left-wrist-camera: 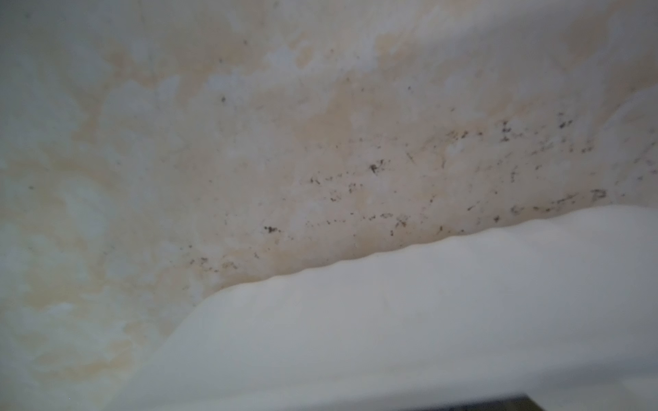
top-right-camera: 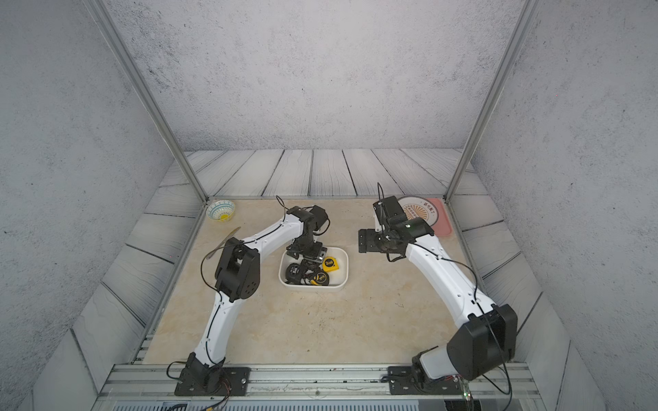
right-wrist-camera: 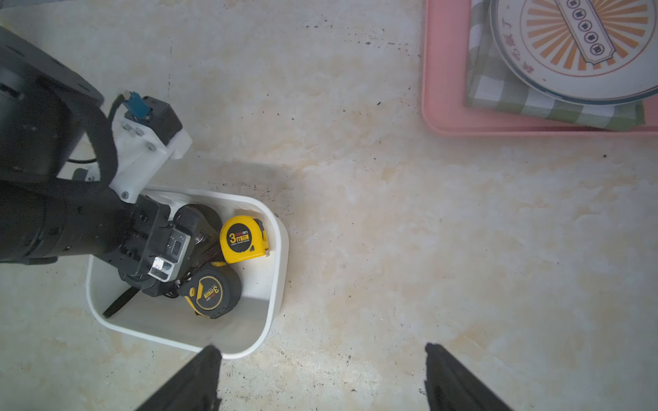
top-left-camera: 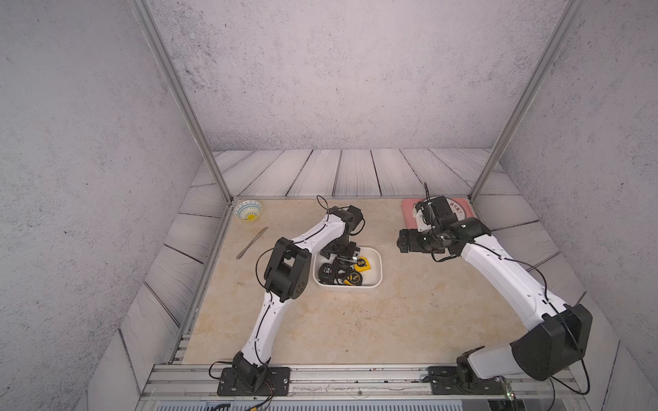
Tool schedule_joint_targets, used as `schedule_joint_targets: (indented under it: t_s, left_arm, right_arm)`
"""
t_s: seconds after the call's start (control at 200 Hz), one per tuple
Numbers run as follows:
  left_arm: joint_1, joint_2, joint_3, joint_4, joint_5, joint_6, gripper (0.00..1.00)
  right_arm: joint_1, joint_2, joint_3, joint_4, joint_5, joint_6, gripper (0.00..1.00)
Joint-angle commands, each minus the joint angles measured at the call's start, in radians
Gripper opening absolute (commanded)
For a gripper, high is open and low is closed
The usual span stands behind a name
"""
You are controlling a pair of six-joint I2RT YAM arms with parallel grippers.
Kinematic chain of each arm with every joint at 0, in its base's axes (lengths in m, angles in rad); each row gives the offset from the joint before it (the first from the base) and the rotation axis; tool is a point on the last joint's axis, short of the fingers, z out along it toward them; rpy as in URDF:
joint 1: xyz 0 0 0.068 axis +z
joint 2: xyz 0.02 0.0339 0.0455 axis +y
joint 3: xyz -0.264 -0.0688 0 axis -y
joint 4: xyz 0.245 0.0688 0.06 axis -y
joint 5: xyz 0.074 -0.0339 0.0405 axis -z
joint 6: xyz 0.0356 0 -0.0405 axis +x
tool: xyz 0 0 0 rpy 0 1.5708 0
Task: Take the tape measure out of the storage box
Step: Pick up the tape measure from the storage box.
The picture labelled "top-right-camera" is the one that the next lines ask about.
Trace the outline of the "small yellow tape measure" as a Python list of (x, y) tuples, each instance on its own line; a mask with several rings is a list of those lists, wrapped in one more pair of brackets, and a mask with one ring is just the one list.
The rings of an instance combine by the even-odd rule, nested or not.
[(327, 256), (322, 261), (322, 270), (326, 273), (336, 272), (339, 270), (339, 263), (334, 257)]

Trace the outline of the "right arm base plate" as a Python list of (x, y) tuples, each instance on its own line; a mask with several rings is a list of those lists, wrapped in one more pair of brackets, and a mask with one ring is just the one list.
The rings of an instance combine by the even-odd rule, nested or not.
[(454, 376), (431, 379), (415, 366), (389, 366), (380, 383), (388, 384), (394, 396), (461, 396), (464, 391)]

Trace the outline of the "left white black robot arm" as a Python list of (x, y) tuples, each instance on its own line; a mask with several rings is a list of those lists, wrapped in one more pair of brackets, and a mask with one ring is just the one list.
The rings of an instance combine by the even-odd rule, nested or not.
[(221, 368), (240, 309), (260, 285), (261, 264), (282, 246), (294, 257), (317, 256), (322, 244), (316, 237), (329, 221), (325, 209), (317, 205), (291, 207), (282, 219), (253, 236), (226, 239), (219, 247), (212, 313), (186, 366), (204, 371)]

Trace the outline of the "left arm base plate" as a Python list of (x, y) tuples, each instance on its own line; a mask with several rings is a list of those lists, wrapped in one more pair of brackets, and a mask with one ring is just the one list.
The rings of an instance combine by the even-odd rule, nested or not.
[(176, 385), (176, 397), (244, 397), (247, 394), (250, 368), (194, 370), (183, 368)]

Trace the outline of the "black yellow 3m tape measure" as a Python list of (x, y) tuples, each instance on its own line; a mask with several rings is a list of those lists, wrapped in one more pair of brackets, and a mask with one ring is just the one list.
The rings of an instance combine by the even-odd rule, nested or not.
[(309, 283), (313, 286), (329, 286), (330, 277), (326, 272), (318, 271), (310, 277)]

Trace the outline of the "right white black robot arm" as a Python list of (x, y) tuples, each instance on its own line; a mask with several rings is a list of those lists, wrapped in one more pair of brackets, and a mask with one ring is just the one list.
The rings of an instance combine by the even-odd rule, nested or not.
[(467, 265), (448, 256), (428, 222), (409, 219), (396, 197), (377, 200), (373, 210), (375, 227), (358, 232), (359, 252), (383, 253), (390, 263), (409, 260), (428, 279), (457, 327), (447, 344), (414, 359), (421, 376), (474, 380), (513, 359), (519, 321), (513, 308), (486, 296), (463, 273)]

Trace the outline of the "dark grey 5M tape measure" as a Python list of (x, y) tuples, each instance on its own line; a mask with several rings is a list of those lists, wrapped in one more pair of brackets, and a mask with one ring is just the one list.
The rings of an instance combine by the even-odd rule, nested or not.
[(301, 285), (303, 279), (305, 279), (306, 272), (307, 269), (304, 266), (298, 263), (292, 263), (286, 269), (285, 282), (292, 285)]

